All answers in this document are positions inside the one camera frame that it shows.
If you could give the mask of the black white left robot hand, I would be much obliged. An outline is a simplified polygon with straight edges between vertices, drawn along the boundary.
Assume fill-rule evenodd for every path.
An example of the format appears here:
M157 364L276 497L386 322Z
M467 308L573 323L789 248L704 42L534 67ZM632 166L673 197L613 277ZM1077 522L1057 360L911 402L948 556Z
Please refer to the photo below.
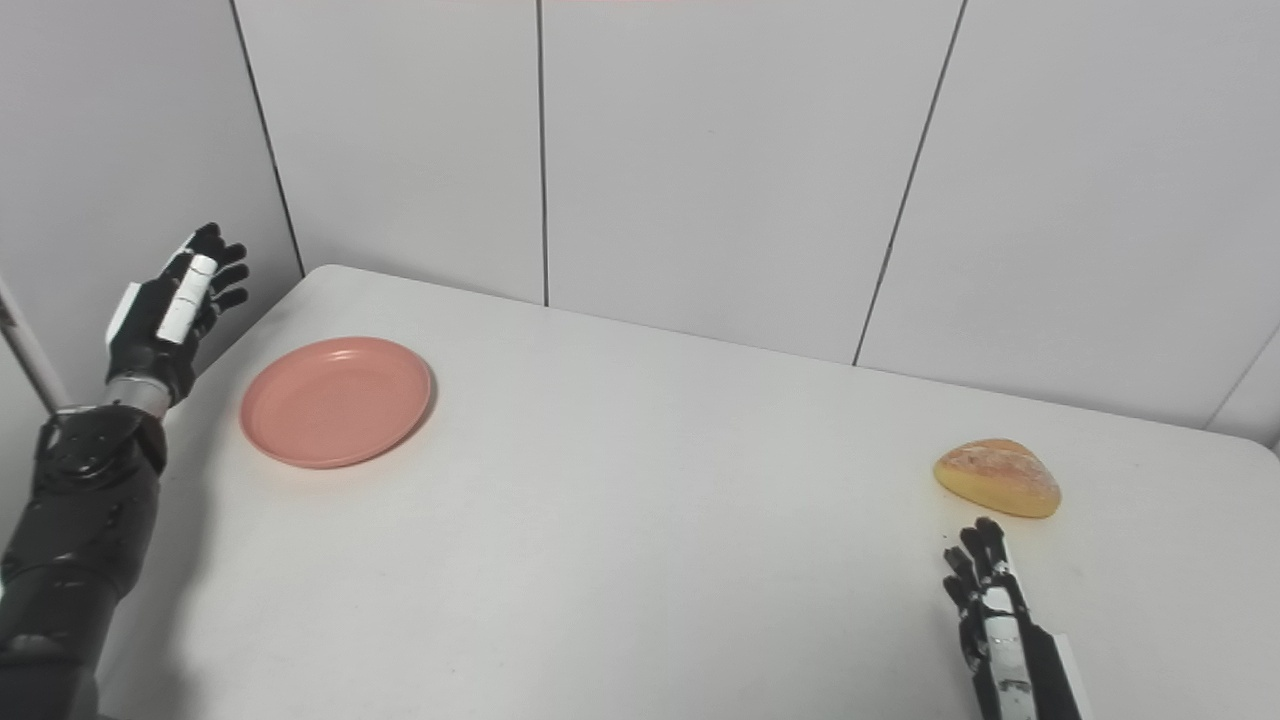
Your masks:
M105 334L109 388L156 386L165 409L189 396L201 341L220 316L244 304L247 249L224 240L218 223L197 228L157 275L127 286Z

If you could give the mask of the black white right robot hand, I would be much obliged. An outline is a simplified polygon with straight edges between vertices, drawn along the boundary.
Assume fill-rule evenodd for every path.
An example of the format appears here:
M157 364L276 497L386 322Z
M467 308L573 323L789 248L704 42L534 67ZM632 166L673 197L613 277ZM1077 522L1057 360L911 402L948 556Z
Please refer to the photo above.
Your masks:
M1083 719L1065 641L1032 618L1004 528L978 518L959 539L943 552L943 588L982 717Z

